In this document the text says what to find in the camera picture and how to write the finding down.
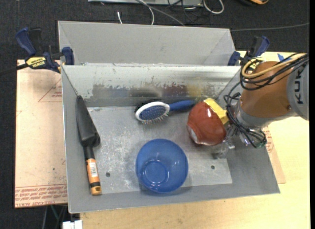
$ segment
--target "table surface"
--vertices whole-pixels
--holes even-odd
[[[310,228],[309,122],[290,117],[268,128],[286,180],[280,194],[82,213],[83,228]]]

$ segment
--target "metal panel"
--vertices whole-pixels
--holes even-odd
[[[59,21],[59,33],[76,64],[226,66],[235,51],[229,29]]]
[[[185,131],[185,120],[187,113],[169,116],[165,122],[161,122],[158,126],[153,126],[152,129],[143,128],[137,120],[134,119],[135,105],[112,107],[106,106],[107,103],[124,101],[128,98],[137,99],[129,101],[130,103],[145,101],[150,95],[145,91],[141,95],[129,95],[122,98],[120,92],[118,94],[108,94],[102,92],[99,94],[84,93],[86,102],[92,101],[102,102],[102,107],[89,108],[95,125],[102,137],[101,145],[95,148],[95,156],[99,161],[99,169],[103,186],[103,195],[91,196],[89,192],[89,184],[84,164],[84,155],[81,145],[78,140],[78,132],[75,122],[75,99],[77,93],[83,93],[84,90],[89,90],[99,81],[107,81],[113,79],[113,85],[121,79],[122,81],[130,80],[129,86],[132,83],[135,85],[145,79],[146,73],[137,77],[138,72],[131,72],[131,67],[126,65],[119,67],[113,71],[114,65],[88,65],[88,66],[63,66],[63,107],[64,107],[64,131],[65,131],[65,147],[66,147],[66,167],[67,167],[67,183],[68,183],[68,205],[70,213],[98,211],[105,209],[130,208],[139,206],[151,206],[161,204],[173,204],[181,202],[192,202],[211,200],[217,198],[229,198],[238,196],[251,196],[278,193],[278,185],[269,161],[269,157],[265,148],[253,149],[244,147],[238,140],[235,141],[236,148],[228,153],[226,161],[216,161],[210,156],[207,159],[207,148],[197,150],[191,144]],[[169,67],[149,67],[159,74],[159,80],[170,79],[169,75],[173,74],[173,79],[183,78],[174,70],[173,66]],[[237,67],[207,67],[207,66],[177,66],[177,71],[180,73],[183,69],[191,69],[191,75],[186,70],[184,79],[185,87],[176,86],[173,83],[177,92],[182,89],[185,92],[185,97],[188,98],[186,88],[191,83],[194,85],[195,78],[198,79],[198,86],[206,88],[204,91],[196,90],[195,98],[202,98],[204,92],[210,92],[210,87],[203,85],[209,83],[206,77],[202,74],[207,74],[212,81],[219,79],[218,74],[215,75],[216,68],[221,70],[223,76],[221,80],[222,87],[230,81],[235,75]],[[136,66],[135,69],[141,70],[143,67]],[[99,101],[99,99],[114,99],[112,101]],[[179,99],[175,94],[164,97],[169,102]],[[191,163],[191,171],[184,186],[170,194],[154,194],[137,186],[135,175],[132,174],[134,168],[134,157],[137,151],[149,139],[162,135],[169,139],[178,142]],[[215,166],[214,171],[207,170],[211,165]]]

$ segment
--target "black floor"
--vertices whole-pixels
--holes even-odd
[[[215,0],[210,0],[218,7]],[[187,26],[230,28],[236,49],[246,50],[254,36],[266,36],[268,51],[309,52],[310,0],[270,0],[265,5],[248,6],[238,0],[223,0],[225,11],[220,15],[203,12],[197,17],[183,13],[180,7],[158,8]],[[98,21],[149,24],[150,12],[140,4],[91,4],[87,0],[0,0],[0,71],[15,67],[17,59],[26,57],[15,33],[24,27],[42,29],[43,45],[58,50],[58,20]],[[156,25],[178,25],[173,19],[155,12]],[[0,228],[46,228],[58,226],[57,218],[70,219],[62,206],[14,209],[14,148],[15,148],[16,75],[0,77]]]

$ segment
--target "blue hairbrush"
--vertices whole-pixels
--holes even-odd
[[[152,124],[163,120],[171,111],[187,110],[194,105],[194,100],[183,100],[172,104],[155,101],[140,107],[136,111],[136,118],[144,124]]]

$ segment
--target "blue bowl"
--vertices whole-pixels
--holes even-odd
[[[139,182],[156,193],[172,192],[185,182],[188,160],[174,142],[154,139],[140,149],[136,160]]]

